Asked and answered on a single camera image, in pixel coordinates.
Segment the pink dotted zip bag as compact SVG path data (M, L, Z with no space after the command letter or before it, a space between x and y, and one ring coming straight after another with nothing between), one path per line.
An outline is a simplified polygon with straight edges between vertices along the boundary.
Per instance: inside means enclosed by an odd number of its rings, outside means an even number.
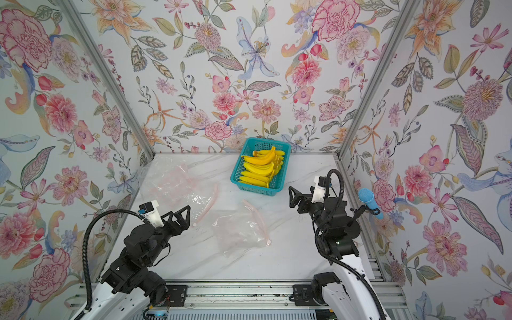
M156 157L139 176L141 202L157 201L161 214L189 205L191 226L197 227L219 197L219 186L189 171L184 160Z

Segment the yellow banana bunch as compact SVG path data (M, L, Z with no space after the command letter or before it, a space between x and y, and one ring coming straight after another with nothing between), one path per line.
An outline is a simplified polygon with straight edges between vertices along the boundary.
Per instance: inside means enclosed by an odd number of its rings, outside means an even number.
M276 147L272 147L268 150L260 150L253 152L253 155L242 155L241 158L253 165L268 165L275 159L282 160L285 156L284 151L277 150Z
M271 179L269 177L259 175L257 173L243 171L241 172L241 176L239 177L239 182L258 187L269 188Z

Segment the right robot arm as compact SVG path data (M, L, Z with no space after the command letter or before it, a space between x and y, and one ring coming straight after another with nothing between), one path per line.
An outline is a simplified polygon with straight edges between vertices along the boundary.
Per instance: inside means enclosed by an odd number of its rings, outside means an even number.
M331 267L328 272L314 275L311 300L327 306L338 319L388 319L355 244L361 234L357 220L364 213L382 219L383 212L369 189L359 192L363 203L353 209L352 215L347 214L343 196L344 182L337 169L316 177L308 194L289 188L290 208L309 215L317 252Z

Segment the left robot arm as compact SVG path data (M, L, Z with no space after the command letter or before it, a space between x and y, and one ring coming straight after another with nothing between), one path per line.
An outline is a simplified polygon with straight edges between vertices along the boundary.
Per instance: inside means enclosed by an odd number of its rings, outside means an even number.
M131 215L142 221L123 240L125 247L119 257L111 263L100 277L99 285L93 289L89 272L89 236L95 224L117 213ZM161 217L162 226L155 227L149 216L157 213L155 205L145 203L139 211L112 209L98 214L89 223L83 235L82 265L87 294L86 304L74 319L112 319L115 314L122 319L130 318L145 301L148 309L156 307L182 307L187 297L186 285L169 285L156 272L149 268L161 261L160 253L170 249L169 240L181 235L191 225L189 205L176 212L168 212Z

